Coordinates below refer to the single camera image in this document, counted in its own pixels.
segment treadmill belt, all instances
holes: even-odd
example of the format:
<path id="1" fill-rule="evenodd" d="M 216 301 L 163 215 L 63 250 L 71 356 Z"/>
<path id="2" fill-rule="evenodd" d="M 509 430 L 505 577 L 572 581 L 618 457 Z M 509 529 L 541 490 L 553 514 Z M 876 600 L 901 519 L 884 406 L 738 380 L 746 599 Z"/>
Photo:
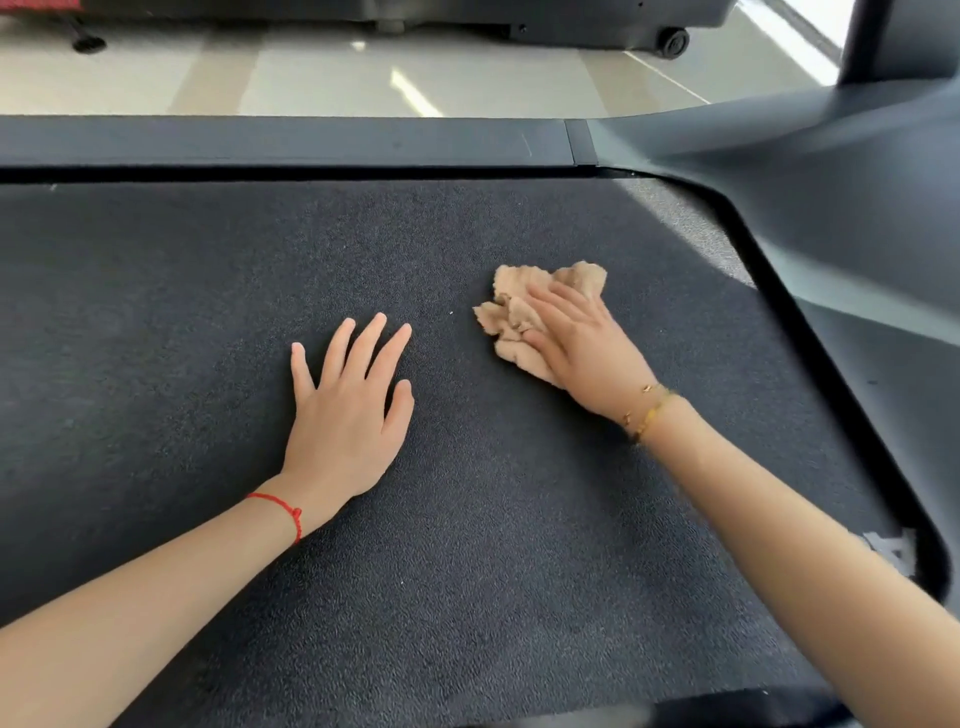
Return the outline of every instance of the treadmill belt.
<path id="1" fill-rule="evenodd" d="M 600 263 L 664 383 L 854 533 L 899 532 L 729 243 L 664 225 L 649 184 L 0 188 L 0 621 L 274 474 L 290 342 L 317 373 L 346 316 L 383 310 L 414 329 L 395 464 L 117 725 L 446 726 L 823 685 L 663 470 L 494 356 L 470 310 L 501 263 Z"/>

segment beige cloth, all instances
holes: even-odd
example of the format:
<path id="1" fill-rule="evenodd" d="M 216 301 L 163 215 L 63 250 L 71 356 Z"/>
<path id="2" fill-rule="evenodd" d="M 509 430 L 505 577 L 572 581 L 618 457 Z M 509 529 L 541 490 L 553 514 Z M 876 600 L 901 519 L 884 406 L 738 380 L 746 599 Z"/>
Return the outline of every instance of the beige cloth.
<path id="1" fill-rule="evenodd" d="M 595 263 L 583 260 L 553 274 L 530 265 L 501 265 L 493 275 L 493 300 L 475 306 L 473 313 L 483 330 L 490 336 L 497 337 L 493 344 L 497 356 L 512 361 L 524 372 L 563 389 L 540 356 L 540 352 L 523 341 L 521 336 L 530 328 L 546 331 L 537 311 L 522 297 L 527 293 L 527 286 L 534 284 L 546 288 L 551 280 L 565 283 L 592 298 L 603 291 L 607 282 L 607 271 Z"/>

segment hand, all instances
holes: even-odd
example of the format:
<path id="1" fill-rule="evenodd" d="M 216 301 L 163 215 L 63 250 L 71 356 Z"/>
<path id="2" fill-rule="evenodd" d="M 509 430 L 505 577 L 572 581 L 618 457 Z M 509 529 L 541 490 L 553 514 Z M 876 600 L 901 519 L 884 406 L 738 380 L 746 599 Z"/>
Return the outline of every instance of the hand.
<path id="1" fill-rule="evenodd" d="M 547 333 L 531 329 L 523 339 L 540 352 L 573 399 L 619 425 L 628 412 L 637 414 L 643 388 L 657 384 L 657 378 L 603 300 L 554 282 L 549 289 L 530 286 L 526 301 Z"/>
<path id="2" fill-rule="evenodd" d="M 346 319 L 326 350 L 320 385 L 314 387 L 301 344 L 294 344 L 290 368 L 297 418 L 287 443 L 283 470 L 258 490 L 302 511 L 303 535 L 336 515 L 348 500 L 366 493 L 394 461 L 414 411 L 410 381 L 394 389 L 383 415 L 396 363 L 410 340 L 404 324 L 370 361 L 387 317 L 373 317 L 350 349 L 356 323 Z"/>

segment red string bracelet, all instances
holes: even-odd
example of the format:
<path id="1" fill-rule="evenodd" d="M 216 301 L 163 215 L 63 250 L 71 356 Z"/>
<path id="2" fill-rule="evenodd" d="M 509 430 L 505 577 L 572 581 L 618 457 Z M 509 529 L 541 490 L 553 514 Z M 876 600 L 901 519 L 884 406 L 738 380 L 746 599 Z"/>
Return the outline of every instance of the red string bracelet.
<path id="1" fill-rule="evenodd" d="M 294 523 L 297 525 L 297 538 L 294 539 L 294 544 L 300 540 L 300 536 L 303 535 L 303 530 L 300 528 L 300 514 L 302 511 L 299 508 L 291 508 L 290 504 L 285 500 L 281 500 L 276 496 L 271 496 L 269 493 L 250 493 L 245 497 L 262 497 L 264 500 L 269 500 L 272 503 L 276 503 L 278 506 L 281 506 L 283 510 L 290 514 L 290 517 L 294 520 Z"/>

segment black rubber foot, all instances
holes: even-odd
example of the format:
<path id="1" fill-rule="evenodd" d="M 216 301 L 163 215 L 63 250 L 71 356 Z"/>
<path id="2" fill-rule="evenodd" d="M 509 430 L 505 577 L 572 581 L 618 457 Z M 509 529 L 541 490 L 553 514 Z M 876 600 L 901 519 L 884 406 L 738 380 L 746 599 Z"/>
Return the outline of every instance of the black rubber foot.
<path id="1" fill-rule="evenodd" d="M 690 33 L 684 28 L 664 28 L 657 36 L 657 53 L 661 58 L 678 59 L 690 47 Z"/>
<path id="2" fill-rule="evenodd" d="M 83 53 L 85 56 L 100 53 L 106 47 L 107 42 L 101 37 L 96 36 L 83 36 L 73 41 L 73 49 L 77 51 L 77 53 Z"/>

